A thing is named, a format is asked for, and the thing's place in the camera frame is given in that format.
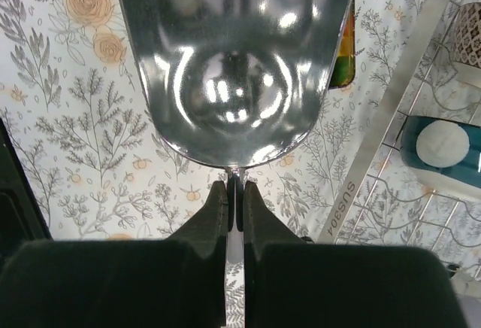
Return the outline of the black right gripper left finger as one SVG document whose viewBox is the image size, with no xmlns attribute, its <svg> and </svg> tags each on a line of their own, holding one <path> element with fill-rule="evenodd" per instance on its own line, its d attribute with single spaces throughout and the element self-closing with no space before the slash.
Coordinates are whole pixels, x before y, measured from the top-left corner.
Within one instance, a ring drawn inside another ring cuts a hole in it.
<svg viewBox="0 0 481 328">
<path fill-rule="evenodd" d="M 37 240 L 1 274 L 3 327 L 225 325 L 227 192 L 162 240 Z"/>
</svg>

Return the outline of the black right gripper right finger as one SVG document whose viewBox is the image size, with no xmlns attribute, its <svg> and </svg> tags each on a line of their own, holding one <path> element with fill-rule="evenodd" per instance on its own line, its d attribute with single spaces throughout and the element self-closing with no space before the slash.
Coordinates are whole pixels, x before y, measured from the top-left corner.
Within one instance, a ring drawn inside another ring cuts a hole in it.
<svg viewBox="0 0 481 328">
<path fill-rule="evenodd" d="M 309 244 L 244 191 L 248 327 L 463 327 L 444 265 L 415 247 Z"/>
</svg>

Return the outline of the silver metal scoop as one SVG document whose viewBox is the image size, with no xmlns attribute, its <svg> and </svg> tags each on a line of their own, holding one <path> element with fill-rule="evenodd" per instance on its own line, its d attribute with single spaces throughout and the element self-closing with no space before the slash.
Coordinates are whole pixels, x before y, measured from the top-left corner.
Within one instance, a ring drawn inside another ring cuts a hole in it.
<svg viewBox="0 0 481 328">
<path fill-rule="evenodd" d="M 180 155 L 228 172 L 241 230 L 242 174 L 315 125 L 352 0 L 119 0 L 148 111 Z"/>
</svg>

